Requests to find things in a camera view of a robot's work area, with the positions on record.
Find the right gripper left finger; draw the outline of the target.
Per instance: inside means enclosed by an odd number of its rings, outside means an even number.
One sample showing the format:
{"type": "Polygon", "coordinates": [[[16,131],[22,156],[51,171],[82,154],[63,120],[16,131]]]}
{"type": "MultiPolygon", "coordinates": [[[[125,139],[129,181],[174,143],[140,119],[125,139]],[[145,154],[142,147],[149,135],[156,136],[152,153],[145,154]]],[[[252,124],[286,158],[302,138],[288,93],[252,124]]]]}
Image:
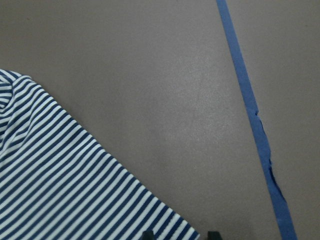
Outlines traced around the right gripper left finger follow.
{"type": "Polygon", "coordinates": [[[141,240],[153,240],[153,231],[146,230],[142,233],[141,240]]]}

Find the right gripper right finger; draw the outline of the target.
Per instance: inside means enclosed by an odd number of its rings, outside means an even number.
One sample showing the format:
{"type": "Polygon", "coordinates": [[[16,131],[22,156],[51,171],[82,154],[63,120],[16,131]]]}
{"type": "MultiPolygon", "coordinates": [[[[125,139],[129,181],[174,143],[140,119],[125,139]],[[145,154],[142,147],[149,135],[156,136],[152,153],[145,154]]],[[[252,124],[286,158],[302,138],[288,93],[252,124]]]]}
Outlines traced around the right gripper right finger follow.
{"type": "Polygon", "coordinates": [[[207,240],[222,240],[222,236],[219,231],[208,231],[207,240]]]}

